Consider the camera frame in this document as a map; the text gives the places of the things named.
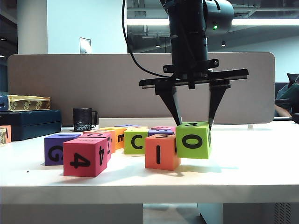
mug handle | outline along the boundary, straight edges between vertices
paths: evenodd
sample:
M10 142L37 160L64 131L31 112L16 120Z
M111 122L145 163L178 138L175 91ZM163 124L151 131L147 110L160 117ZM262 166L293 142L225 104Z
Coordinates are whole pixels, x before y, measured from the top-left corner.
M94 113L93 123L92 123L92 128L94 128L94 127L96 127L96 125L97 125L98 112L97 112L97 111L92 111L92 113Z

fluorescent light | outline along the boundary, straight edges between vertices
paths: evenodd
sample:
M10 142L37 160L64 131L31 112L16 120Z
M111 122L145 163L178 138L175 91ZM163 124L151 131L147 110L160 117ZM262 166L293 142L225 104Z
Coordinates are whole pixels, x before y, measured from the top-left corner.
M232 25L244 26L298 26L299 19L233 19Z
M127 25L152 25L152 26L167 26L168 19L127 19Z
M168 19L127 19L127 25L168 26ZM298 26L299 19L233 19L232 25L238 26Z

ceiling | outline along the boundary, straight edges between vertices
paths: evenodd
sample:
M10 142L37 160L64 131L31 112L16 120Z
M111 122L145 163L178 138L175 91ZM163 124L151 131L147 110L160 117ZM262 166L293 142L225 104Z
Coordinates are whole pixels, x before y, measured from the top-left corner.
M7 65L8 57L18 53L16 13L17 0L0 0L0 64Z
M235 18L299 18L299 0L229 0ZM160 0L127 0L127 18L167 18ZM232 27L208 39L209 51L221 48L225 39L230 47L299 35L293 27ZM0 64L17 54L17 0L0 0ZM168 26L128 26L128 41L133 52L170 52Z
M299 0L229 0L235 18L299 18ZM160 0L127 0L127 18L167 18ZM209 51L221 48L225 39L230 47L299 35L294 27L236 26L220 36L208 38ZM128 40L133 52L170 52L168 26L128 26Z

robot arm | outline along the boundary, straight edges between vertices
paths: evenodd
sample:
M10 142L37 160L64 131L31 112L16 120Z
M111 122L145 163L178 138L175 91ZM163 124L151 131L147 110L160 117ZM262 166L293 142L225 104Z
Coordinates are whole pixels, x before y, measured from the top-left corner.
M170 21L172 65L163 67L171 77L141 80L142 88L155 88L170 110L177 125L181 124L176 86L210 84L209 124L212 127L216 110L230 80L246 79L247 69L211 72L219 66L218 59L208 60L207 36L228 32L234 17L232 5L226 0L160 0Z

letter block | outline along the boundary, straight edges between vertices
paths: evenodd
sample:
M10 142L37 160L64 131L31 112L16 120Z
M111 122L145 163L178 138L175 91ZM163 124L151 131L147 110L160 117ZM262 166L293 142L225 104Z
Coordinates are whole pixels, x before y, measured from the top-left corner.
M107 161L111 159L111 152L112 152L112 138L110 133L87 133L79 136L78 138L92 138L92 139L106 139L106 148L107 150Z
M148 129L128 129L125 131L125 154L144 154Z
M151 129L155 130L155 129L171 129L174 134L176 133L176 127L175 126L155 126L152 127Z
M180 158L209 158L211 134L208 122L183 122L177 126L176 137Z
M6 131L7 131L6 128L3 128L3 127L0 128L0 145L6 143L6 138L5 138Z
M148 129L149 127L147 126L135 126L135 127L130 127L130 129Z
M115 131L115 148L120 149L124 147L124 131L126 131L125 127L102 127L101 130L114 130Z
M96 177L107 168L106 139L77 138L64 142L64 176Z
M155 134L145 139L146 168L175 170L180 163L175 135Z
M111 153L115 153L116 150L116 141L117 138L115 137L115 130L103 130L103 129L99 129L99 130L90 130L90 131L86 131L83 132L83 134L97 134L97 133L103 133L103 134L111 134Z
M125 124L125 125L115 125L114 127L140 127L140 125L131 125L131 124Z
M45 166L63 165L63 143L81 134L53 134L44 138Z
M174 132L171 129L155 129L155 130L149 130L148 136L152 136L154 134L174 134Z
M1 125L0 128L5 128L5 142L11 142L11 126L10 125Z

